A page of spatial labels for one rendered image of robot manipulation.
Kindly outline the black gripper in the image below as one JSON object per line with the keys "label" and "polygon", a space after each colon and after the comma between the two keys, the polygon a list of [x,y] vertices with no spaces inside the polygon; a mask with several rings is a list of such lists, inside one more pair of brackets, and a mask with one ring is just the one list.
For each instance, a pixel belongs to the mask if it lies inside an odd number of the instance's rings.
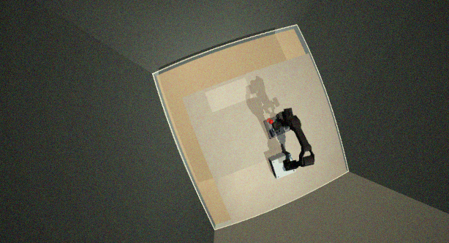
{"label": "black gripper", "polygon": [[274,123],[272,124],[274,130],[278,130],[278,129],[280,129],[280,127],[282,127],[282,126],[288,127],[288,126],[286,126],[286,125],[284,124],[284,121],[285,121],[285,119],[284,119],[283,121],[279,121],[279,120],[278,120],[277,122],[274,122]]}

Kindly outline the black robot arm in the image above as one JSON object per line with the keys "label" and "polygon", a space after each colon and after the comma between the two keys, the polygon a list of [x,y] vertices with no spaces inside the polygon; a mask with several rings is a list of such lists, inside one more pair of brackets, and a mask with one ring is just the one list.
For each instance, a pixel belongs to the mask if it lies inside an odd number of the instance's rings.
{"label": "black robot arm", "polygon": [[[284,160],[283,164],[286,171],[290,171],[298,168],[298,166],[305,167],[308,165],[314,164],[314,153],[312,152],[312,146],[308,143],[306,136],[304,135],[301,129],[301,121],[298,119],[296,115],[293,115],[292,108],[284,108],[284,111],[278,112],[276,115],[279,121],[284,121],[286,126],[290,127],[298,139],[298,142],[301,145],[301,153],[299,154],[299,161],[296,160],[290,161],[290,159]],[[310,155],[303,157],[305,152],[309,151]]]}

